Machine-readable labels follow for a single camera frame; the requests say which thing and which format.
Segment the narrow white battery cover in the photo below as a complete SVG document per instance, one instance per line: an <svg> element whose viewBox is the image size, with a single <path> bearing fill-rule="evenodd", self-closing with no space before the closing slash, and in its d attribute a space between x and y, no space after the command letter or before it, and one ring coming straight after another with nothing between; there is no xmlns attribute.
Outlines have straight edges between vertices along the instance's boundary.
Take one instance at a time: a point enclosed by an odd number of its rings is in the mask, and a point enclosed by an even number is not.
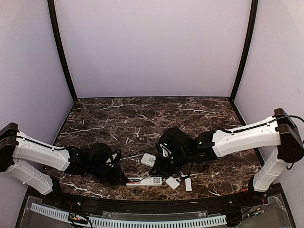
<svg viewBox="0 0 304 228"><path fill-rule="evenodd" d="M192 191L191 178L186 178L185 179L185 190L186 191Z"/></svg>

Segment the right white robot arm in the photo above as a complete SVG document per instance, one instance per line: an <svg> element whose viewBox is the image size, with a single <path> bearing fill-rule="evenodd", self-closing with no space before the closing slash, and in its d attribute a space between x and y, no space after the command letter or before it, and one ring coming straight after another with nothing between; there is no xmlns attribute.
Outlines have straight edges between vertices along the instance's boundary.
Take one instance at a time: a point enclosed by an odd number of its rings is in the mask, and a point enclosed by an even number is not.
<svg viewBox="0 0 304 228"><path fill-rule="evenodd" d="M156 143L158 151L151 176L179 174L188 163L204 163L217 160L235 152L273 146L273 151L261 170L251 178L249 191L242 196L247 206L253 206L261 198L261 192L269 189L272 182L289 164L304 157L301 139L294 115L277 108L274 115L260 122L233 129L222 129L187 135L178 127L167 129Z"/></svg>

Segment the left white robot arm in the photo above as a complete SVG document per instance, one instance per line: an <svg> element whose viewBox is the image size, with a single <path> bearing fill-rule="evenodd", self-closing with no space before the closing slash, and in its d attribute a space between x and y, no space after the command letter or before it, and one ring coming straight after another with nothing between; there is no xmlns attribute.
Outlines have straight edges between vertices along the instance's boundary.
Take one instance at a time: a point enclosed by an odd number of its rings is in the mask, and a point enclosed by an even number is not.
<svg viewBox="0 0 304 228"><path fill-rule="evenodd" d="M105 143L95 143L89 148L57 147L33 139L9 123L0 131L0 171L10 174L36 189L57 207L67 203L60 191L59 181L38 171L29 161L52 167L72 175L91 174L105 183L126 184L128 178L118 162L121 150L113 151Z"/></svg>

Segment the white remote green buttons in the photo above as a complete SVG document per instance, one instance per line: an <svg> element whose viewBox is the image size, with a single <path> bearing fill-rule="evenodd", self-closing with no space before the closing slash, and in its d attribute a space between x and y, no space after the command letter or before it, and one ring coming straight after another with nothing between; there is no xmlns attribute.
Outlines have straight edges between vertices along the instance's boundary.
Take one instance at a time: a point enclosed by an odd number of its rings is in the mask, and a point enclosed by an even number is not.
<svg viewBox="0 0 304 228"><path fill-rule="evenodd" d="M155 160L156 156L145 153L141 159L141 164L146 165L148 167L153 167Z"/></svg>

